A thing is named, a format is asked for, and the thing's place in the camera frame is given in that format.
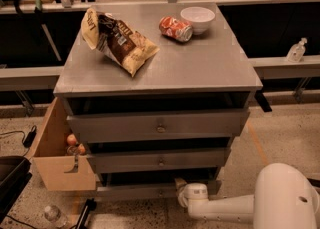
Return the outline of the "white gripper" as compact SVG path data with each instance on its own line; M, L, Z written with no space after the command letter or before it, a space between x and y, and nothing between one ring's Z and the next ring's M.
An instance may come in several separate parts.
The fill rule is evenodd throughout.
M177 189L177 199L183 208L188 208L190 201L208 200L208 189L205 184L187 184L183 178L175 178L174 181Z

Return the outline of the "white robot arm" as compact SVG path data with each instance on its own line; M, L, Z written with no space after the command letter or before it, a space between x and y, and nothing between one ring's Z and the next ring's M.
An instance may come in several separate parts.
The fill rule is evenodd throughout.
M211 200L207 186L177 178L179 204L199 220L250 223L254 229L320 229L320 195L296 168L264 167L252 195Z

